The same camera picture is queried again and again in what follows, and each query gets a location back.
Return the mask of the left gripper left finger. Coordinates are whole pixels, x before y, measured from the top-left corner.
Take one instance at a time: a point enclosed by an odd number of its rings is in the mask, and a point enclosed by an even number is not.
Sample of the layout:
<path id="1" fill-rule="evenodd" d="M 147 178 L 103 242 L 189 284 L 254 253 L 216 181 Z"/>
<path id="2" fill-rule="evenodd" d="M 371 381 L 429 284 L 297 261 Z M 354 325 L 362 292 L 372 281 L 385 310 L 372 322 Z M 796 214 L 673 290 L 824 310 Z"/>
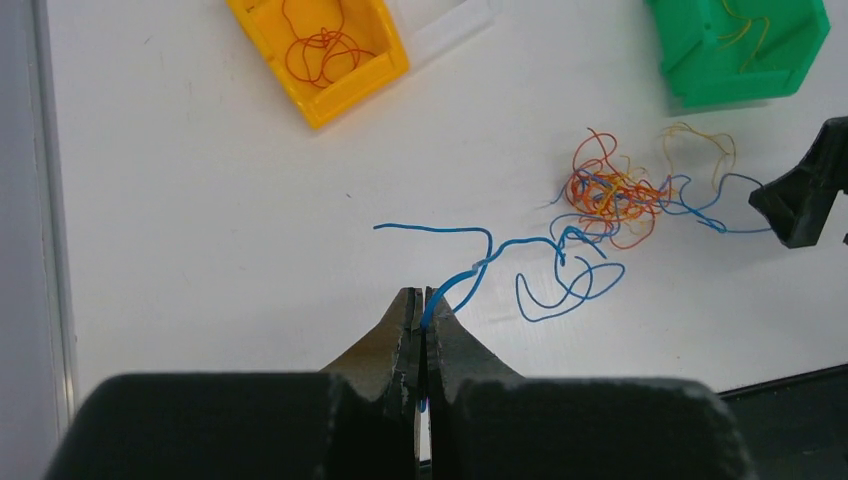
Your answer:
<path id="1" fill-rule="evenodd" d="M 333 381 L 328 479 L 420 477 L 423 292 L 398 291 L 376 325 L 320 370 Z"/>

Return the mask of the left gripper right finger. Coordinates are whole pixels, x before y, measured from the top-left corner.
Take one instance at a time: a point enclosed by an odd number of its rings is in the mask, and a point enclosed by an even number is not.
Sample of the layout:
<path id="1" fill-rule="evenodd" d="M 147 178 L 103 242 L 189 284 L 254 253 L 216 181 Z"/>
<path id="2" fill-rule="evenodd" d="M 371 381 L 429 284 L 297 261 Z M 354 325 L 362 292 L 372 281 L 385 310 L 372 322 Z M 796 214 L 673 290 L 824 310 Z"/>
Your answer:
<path id="1" fill-rule="evenodd" d="M 474 459 L 471 394 L 486 383 L 510 385 L 524 377 L 462 326 L 448 302 L 438 300 L 432 287 L 425 290 L 425 305 L 434 309 L 429 326 L 423 329 L 431 477 L 464 479 L 464 469 Z"/>

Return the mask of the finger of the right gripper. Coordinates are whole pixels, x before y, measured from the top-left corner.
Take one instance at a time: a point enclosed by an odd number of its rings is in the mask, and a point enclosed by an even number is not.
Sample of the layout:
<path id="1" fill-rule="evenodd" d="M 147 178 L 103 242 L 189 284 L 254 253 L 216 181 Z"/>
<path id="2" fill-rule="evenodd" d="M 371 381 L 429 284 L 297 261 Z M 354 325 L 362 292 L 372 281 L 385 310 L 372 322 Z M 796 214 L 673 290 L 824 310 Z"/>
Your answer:
<path id="1" fill-rule="evenodd" d="M 789 249 L 818 243 L 833 203 L 847 192 L 847 118 L 826 120 L 801 161 L 755 189 L 748 203 Z"/>

